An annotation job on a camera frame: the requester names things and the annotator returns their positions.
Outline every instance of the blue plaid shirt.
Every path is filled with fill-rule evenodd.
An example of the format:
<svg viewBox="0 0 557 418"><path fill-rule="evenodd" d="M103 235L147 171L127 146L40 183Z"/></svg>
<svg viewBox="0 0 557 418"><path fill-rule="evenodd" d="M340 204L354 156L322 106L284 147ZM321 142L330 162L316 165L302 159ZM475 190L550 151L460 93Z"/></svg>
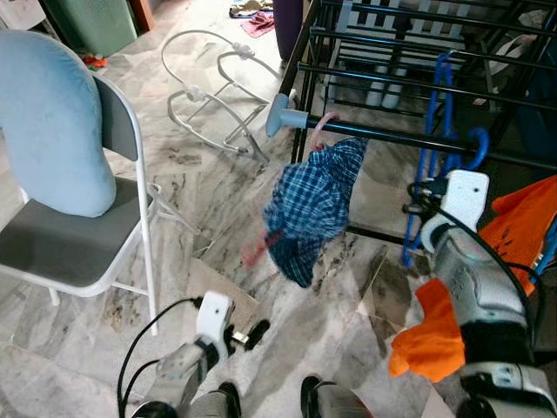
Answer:
<svg viewBox="0 0 557 418"><path fill-rule="evenodd" d="M263 211L269 253L282 273L302 287L312 282L323 241L346 228L366 145L362 138L345 139L311 152L305 163L288 165ZM273 240L278 233L280 238Z"/></svg>

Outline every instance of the white robot part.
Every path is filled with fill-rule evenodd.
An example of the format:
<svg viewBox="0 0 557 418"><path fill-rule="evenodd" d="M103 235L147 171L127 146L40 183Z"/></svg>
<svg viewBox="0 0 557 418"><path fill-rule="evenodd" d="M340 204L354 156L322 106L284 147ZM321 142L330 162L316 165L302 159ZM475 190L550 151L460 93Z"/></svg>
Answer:
<svg viewBox="0 0 557 418"><path fill-rule="evenodd" d="M448 184L441 200L441 209L476 231L478 220L486 207L489 177L483 172L454 170L446 178ZM452 225L443 215L437 214L422 227L421 240L428 252L435 251L431 240L433 231L444 224Z"/></svg>
<svg viewBox="0 0 557 418"><path fill-rule="evenodd" d="M199 308L197 318L197 338L209 339L218 351L218 363L228 358L224 340L225 328L234 309L232 300L223 294L207 292Z"/></svg>

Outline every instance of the orange cloth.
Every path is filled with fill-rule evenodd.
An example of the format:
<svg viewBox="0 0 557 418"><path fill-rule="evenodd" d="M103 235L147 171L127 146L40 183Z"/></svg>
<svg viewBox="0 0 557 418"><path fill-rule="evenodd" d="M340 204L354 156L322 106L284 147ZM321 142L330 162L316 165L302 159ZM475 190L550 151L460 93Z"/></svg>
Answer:
<svg viewBox="0 0 557 418"><path fill-rule="evenodd" d="M389 372L397 377L410 369L437 382L460 368L464 343L443 283L438 279L428 281L416 291L416 297L425 318L394 339Z"/></svg>
<svg viewBox="0 0 557 418"><path fill-rule="evenodd" d="M505 261L531 266L543 247L547 230L557 215L557 176L508 194L493 202L499 214L480 231L480 236ZM534 285L527 274L515 269L530 294ZM433 279L416 292L424 308L422 323L398 334L389 362L392 377L408 369L432 381L440 381L464 364L464 344L454 318L448 291Z"/></svg>
<svg viewBox="0 0 557 418"><path fill-rule="evenodd" d="M499 215L480 231L481 238L504 261L531 266L557 214L557 176L497 198L492 208ZM528 273L517 268L513 271L526 293L533 292Z"/></svg>

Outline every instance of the blue cushion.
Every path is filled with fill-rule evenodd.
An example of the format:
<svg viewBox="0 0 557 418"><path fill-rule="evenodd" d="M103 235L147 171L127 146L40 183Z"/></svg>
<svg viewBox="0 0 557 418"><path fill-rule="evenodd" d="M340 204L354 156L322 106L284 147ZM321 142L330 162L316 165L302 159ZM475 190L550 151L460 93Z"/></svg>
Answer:
<svg viewBox="0 0 557 418"><path fill-rule="evenodd" d="M20 186L59 212L102 215L116 184L89 70L62 44L22 30L0 31L0 57L0 126Z"/></svg>

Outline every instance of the clothes on floor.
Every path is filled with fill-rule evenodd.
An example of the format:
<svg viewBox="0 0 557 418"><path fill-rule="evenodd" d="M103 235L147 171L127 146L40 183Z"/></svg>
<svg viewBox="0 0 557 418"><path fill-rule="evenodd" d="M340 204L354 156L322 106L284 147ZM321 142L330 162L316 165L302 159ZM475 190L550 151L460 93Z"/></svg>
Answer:
<svg viewBox="0 0 557 418"><path fill-rule="evenodd" d="M233 0L228 14L232 18L249 18L259 11L272 11L272 0Z"/></svg>
<svg viewBox="0 0 557 418"><path fill-rule="evenodd" d="M544 246L547 231L557 215L557 176L539 181L493 202L499 214L480 236L507 262L531 266ZM526 292L534 285L527 273L514 270ZM424 308L422 323L393 340L389 363L391 376L412 370L431 381L440 381L465 363L460 328L444 285L431 280L416 292Z"/></svg>
<svg viewBox="0 0 557 418"><path fill-rule="evenodd" d="M275 20L272 13L266 14L263 11L259 11L249 21L243 22L240 26L250 37L260 37L275 29Z"/></svg>
<svg viewBox="0 0 557 418"><path fill-rule="evenodd" d="M352 187L366 152L367 140L349 138L308 161L288 165L263 211L269 253L280 271L301 287L312 282L312 269L325 239L348 224Z"/></svg>

